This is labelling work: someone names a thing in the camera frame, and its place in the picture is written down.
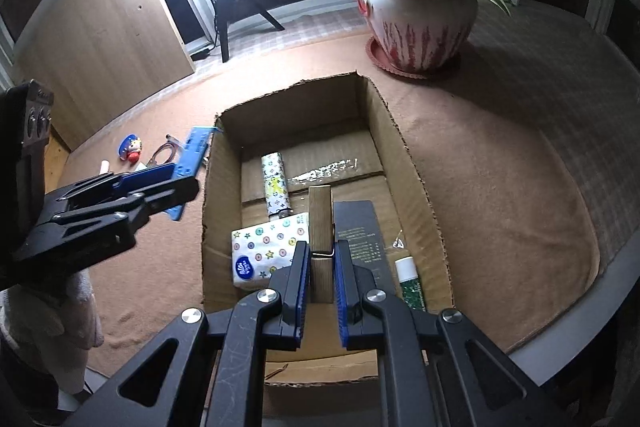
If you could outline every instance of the green tube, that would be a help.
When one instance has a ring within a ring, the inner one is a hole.
[[[396,271],[402,288],[402,299],[406,305],[414,310],[427,311],[414,258],[404,257],[404,259],[396,261]]]

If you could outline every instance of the plant pot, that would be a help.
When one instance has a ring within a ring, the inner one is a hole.
[[[358,0],[391,64],[429,73],[453,57],[478,15],[477,0]]]

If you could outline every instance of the wooden floor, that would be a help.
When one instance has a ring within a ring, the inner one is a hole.
[[[44,152],[44,186],[50,192],[58,188],[62,170],[65,168],[69,151],[55,136],[49,138],[49,144]]]

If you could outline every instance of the pot saucer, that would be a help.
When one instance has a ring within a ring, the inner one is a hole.
[[[414,80],[439,80],[443,73],[455,71],[460,66],[460,52],[456,53],[441,67],[430,73],[407,73],[396,68],[389,58],[386,56],[385,51],[380,46],[380,43],[375,37],[370,38],[365,44],[367,55],[371,62],[373,62],[381,70],[385,70],[387,73],[396,74],[397,76],[404,76],[405,78],[412,78]]]

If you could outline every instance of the open cardboard box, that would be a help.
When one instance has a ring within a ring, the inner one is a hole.
[[[233,307],[231,233],[268,221],[260,157],[283,156],[295,212],[310,185],[330,184],[334,201],[371,200],[393,261],[413,255],[430,311],[453,304],[446,252],[424,185],[373,83],[355,73],[303,81],[226,110],[209,155],[203,211],[204,307]],[[404,249],[392,245],[403,232]],[[271,351],[268,383],[311,385],[377,375],[374,352],[347,354],[333,304],[308,304],[301,349]]]

